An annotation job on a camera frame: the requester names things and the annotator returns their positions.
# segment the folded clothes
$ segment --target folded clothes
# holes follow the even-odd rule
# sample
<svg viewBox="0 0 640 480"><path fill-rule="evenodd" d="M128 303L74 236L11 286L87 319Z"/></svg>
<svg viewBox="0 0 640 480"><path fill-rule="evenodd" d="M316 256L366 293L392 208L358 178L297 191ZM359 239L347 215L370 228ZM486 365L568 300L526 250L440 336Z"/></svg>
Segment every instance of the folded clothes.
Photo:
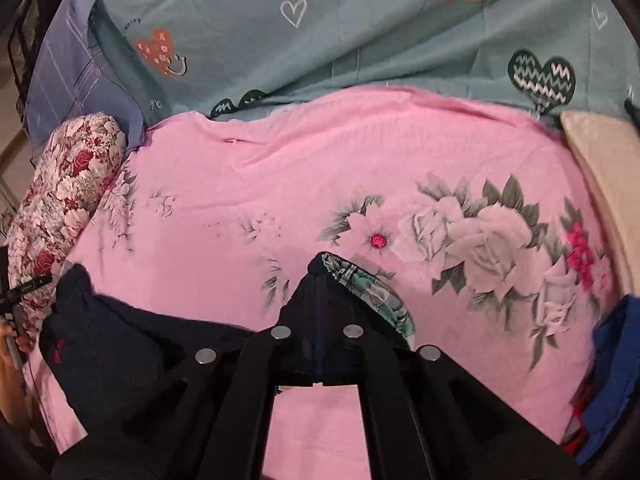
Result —
<svg viewBox="0 0 640 480"><path fill-rule="evenodd" d="M593 336L593 373L577 408L579 431L565 447L588 462L616 431L640 378L640 300L624 297Z"/></svg>

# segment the beige cushion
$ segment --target beige cushion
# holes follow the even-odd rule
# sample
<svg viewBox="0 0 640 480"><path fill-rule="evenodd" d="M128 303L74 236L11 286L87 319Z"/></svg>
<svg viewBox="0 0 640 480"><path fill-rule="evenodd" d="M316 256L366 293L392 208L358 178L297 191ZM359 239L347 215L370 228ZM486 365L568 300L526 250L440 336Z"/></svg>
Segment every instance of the beige cushion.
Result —
<svg viewBox="0 0 640 480"><path fill-rule="evenodd" d="M632 124L590 112L562 113L569 147L604 226L620 292L640 294L640 137Z"/></svg>

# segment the pillowcase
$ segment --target pillowcase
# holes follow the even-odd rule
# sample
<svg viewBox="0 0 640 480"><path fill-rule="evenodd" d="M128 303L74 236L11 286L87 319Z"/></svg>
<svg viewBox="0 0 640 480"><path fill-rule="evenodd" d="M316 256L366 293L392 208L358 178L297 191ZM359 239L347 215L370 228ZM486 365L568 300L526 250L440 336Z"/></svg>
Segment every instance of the pillowcase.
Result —
<svg viewBox="0 0 640 480"><path fill-rule="evenodd" d="M49 142L7 234L9 284L51 273L22 300L34 335L47 316L62 264L120 168L126 138L103 113L61 124Z"/></svg>
<svg viewBox="0 0 640 480"><path fill-rule="evenodd" d="M592 112L561 116L600 213L622 294L640 294L640 137L630 123Z"/></svg>

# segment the silver screw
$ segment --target silver screw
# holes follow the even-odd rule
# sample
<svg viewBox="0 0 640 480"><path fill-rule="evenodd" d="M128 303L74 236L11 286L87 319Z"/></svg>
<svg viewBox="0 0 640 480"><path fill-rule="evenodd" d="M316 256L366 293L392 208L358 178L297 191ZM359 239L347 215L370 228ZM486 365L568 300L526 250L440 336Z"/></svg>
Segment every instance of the silver screw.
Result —
<svg viewBox="0 0 640 480"><path fill-rule="evenodd" d="M347 325L342 333L349 339L357 339L364 334L364 329L360 325Z"/></svg>
<svg viewBox="0 0 640 480"><path fill-rule="evenodd" d="M425 361L437 361L441 355L442 352L437 346L427 345L420 348L420 357Z"/></svg>
<svg viewBox="0 0 640 480"><path fill-rule="evenodd" d="M274 339L286 339L291 335L291 329L288 326L278 325L271 329L271 337Z"/></svg>
<svg viewBox="0 0 640 480"><path fill-rule="evenodd" d="M203 348L196 352L196 361L201 365L208 365L216 360L218 357L218 353L211 348Z"/></svg>

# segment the white heart outline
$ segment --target white heart outline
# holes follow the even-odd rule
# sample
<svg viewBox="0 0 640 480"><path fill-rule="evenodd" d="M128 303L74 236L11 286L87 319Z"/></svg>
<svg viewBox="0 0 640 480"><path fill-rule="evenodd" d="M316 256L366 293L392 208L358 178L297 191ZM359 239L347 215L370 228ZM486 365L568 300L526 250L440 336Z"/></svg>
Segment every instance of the white heart outline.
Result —
<svg viewBox="0 0 640 480"><path fill-rule="evenodd" d="M296 17L296 11L298 10L298 7L300 5L302 5L302 10L300 10L300 15L298 16L298 20L294 23L293 20L287 16L284 12L284 8L285 6L289 6L289 9L291 9L291 15L295 18ZM285 0L284 2L282 2L280 4L280 13L284 16L284 19L287 20L291 25L293 25L295 28L298 28L300 26L300 22L302 21L302 18L304 17L306 12L306 0L298 0L296 1L296 4L293 5L289 0Z"/></svg>
<svg viewBox="0 0 640 480"><path fill-rule="evenodd" d="M596 28L598 30L602 30L605 25L609 23L609 17L607 16L607 13L602 12L596 4L591 4L591 15L593 16L593 21L595 22Z"/></svg>

